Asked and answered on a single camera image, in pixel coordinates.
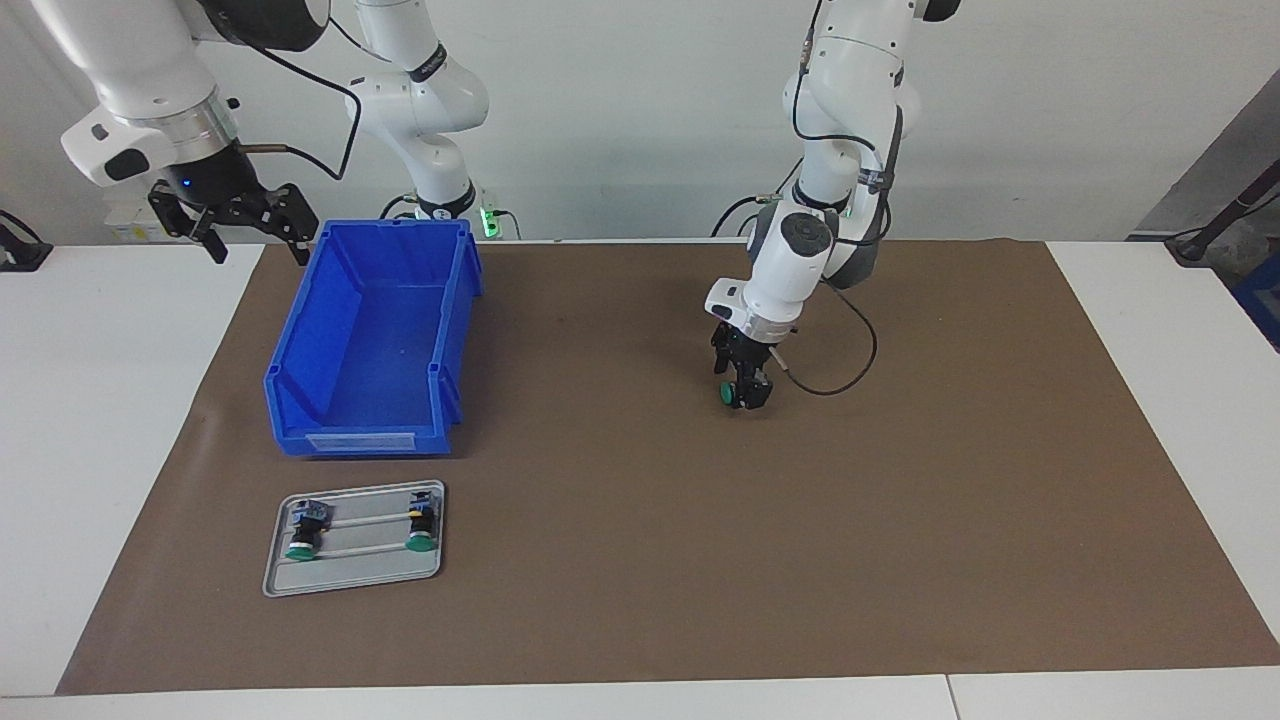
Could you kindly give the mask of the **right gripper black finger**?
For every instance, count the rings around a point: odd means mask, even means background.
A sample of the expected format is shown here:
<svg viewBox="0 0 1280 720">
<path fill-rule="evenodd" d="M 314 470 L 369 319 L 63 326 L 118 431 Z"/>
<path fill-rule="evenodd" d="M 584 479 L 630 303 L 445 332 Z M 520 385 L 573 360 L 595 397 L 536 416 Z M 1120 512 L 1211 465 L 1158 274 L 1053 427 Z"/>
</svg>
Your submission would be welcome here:
<svg viewBox="0 0 1280 720">
<path fill-rule="evenodd" d="M 214 215 L 207 209 L 201 209 L 192 217 L 169 183 L 152 184 L 148 205 L 168 236 L 187 238 L 202 247 L 214 263 L 225 263 L 228 249 L 214 229 Z"/>
<path fill-rule="evenodd" d="M 282 241 L 298 266 L 307 266 L 320 222 L 301 190 L 292 183 L 236 197 L 236 219 Z"/>
</svg>

